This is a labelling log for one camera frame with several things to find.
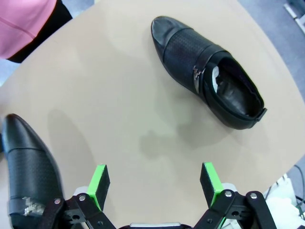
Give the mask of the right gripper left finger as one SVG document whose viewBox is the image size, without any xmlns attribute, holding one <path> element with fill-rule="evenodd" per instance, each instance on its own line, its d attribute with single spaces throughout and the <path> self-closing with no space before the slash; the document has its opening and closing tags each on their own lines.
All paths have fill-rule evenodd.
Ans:
<svg viewBox="0 0 305 229">
<path fill-rule="evenodd" d="M 106 165 L 98 165 L 86 192 L 65 200 L 57 197 L 45 208 L 40 229 L 74 229 L 85 223 L 90 229 L 113 229 L 115 226 L 103 212 L 110 186 Z"/>
</svg>

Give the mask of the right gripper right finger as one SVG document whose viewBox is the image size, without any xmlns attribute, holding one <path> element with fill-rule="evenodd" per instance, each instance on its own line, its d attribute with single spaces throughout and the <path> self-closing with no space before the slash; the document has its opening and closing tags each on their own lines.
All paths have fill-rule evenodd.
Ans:
<svg viewBox="0 0 305 229">
<path fill-rule="evenodd" d="M 275 229 L 276 225 L 263 194 L 250 191 L 241 195 L 224 189 L 211 162 L 203 162 L 200 183 L 208 210 L 195 229 L 219 229 L 227 219 L 236 220 L 242 229 Z"/>
</svg>

